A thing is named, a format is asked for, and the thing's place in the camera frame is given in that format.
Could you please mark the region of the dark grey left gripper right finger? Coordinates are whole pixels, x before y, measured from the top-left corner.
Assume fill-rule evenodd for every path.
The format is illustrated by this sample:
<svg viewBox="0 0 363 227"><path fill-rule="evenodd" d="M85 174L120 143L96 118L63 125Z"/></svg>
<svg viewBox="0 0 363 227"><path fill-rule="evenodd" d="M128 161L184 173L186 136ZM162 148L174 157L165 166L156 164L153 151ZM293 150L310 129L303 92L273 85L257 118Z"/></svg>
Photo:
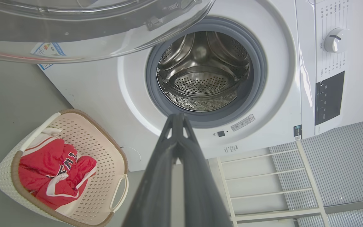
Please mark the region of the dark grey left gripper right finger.
<svg viewBox="0 0 363 227"><path fill-rule="evenodd" d="M185 114L182 119L181 161L187 227L231 227L221 195Z"/></svg>

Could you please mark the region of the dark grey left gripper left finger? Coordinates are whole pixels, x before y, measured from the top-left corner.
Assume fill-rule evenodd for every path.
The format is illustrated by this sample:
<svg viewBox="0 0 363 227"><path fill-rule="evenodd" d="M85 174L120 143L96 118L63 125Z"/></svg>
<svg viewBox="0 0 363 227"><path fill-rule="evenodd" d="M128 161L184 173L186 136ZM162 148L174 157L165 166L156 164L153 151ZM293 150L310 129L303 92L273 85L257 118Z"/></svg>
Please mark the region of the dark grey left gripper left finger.
<svg viewBox="0 0 363 227"><path fill-rule="evenodd" d="M183 114L168 117L123 221L123 227L169 227L172 168L177 157Z"/></svg>

